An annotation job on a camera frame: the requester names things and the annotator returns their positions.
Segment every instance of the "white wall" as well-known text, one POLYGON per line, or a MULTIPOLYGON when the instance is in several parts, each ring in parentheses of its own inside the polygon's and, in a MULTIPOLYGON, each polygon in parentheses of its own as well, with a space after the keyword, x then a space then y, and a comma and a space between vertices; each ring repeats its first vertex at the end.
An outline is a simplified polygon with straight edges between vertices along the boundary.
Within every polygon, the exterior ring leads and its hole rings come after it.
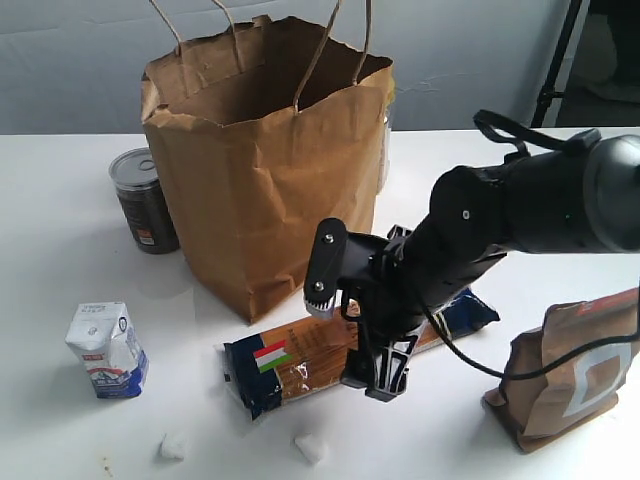
MULTIPOLYGON (((209 0, 157 0, 184 37, 226 28, 209 0)), ((147 0, 2 0, 0 133, 138 132, 139 80, 173 37, 147 0)), ((372 51, 396 62, 394 127, 470 128, 479 108, 528 121, 568 0, 374 0, 372 51)), ((227 0, 326 23, 333 0, 227 0)), ((362 45, 364 0, 336 38, 362 45)))

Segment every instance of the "white tabletop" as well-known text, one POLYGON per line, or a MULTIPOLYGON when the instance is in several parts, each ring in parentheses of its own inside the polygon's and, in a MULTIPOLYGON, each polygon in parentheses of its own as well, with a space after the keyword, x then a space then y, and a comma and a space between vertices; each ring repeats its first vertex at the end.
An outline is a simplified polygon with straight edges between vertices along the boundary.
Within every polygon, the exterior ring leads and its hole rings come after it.
MULTIPOLYGON (((143 145, 139 135, 0 137, 0 477, 566 479, 626 478, 635 468, 637 365, 618 407, 528 456, 481 407, 497 380, 444 347, 414 358, 407 393, 391 403, 336 387, 250 424, 221 384, 213 346, 305 315, 301 296, 247 327, 194 281, 180 252, 140 252, 107 167, 143 145), (132 400, 96 399, 64 343, 78 303, 112 300, 126 302, 150 358, 145 391, 132 400), (157 457, 172 430, 189 441, 183 463, 157 457), (330 445, 316 468, 291 444, 305 430, 330 445)), ((415 226, 444 171, 500 163, 507 150, 472 131, 394 133, 375 233, 415 226)), ((539 326, 550 304, 633 287, 638 260, 512 254, 475 285, 502 322, 459 345, 502 368, 510 340, 539 326)))

